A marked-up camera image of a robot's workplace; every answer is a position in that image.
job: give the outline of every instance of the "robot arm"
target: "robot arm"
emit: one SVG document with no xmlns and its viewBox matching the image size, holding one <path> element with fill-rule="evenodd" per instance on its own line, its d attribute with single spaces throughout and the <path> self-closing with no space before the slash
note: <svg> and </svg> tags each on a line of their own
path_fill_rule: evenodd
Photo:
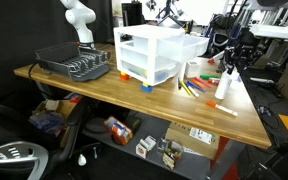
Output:
<svg viewBox="0 0 288 180">
<path fill-rule="evenodd" d="M 65 12 L 66 20 L 76 29 L 81 46 L 94 49 L 92 31 L 86 26 L 86 24 L 95 21 L 94 11 L 87 8 L 79 0 L 61 0 L 61 2 L 68 9 Z"/>
</svg>

